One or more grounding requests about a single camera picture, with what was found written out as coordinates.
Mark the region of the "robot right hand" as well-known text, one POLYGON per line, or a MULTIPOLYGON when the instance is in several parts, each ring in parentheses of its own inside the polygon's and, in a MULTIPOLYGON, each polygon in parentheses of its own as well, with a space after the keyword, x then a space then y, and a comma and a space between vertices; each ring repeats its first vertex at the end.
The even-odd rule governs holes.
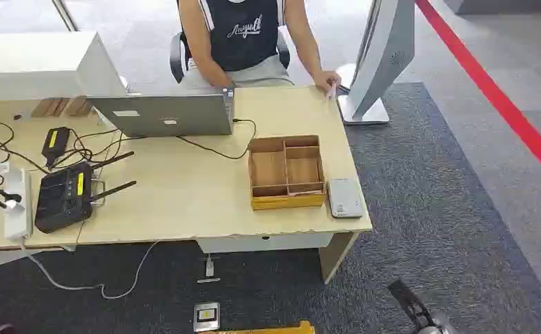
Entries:
POLYGON ((426 306, 402 280, 395 280, 387 289, 414 325, 413 333, 439 333, 426 306))

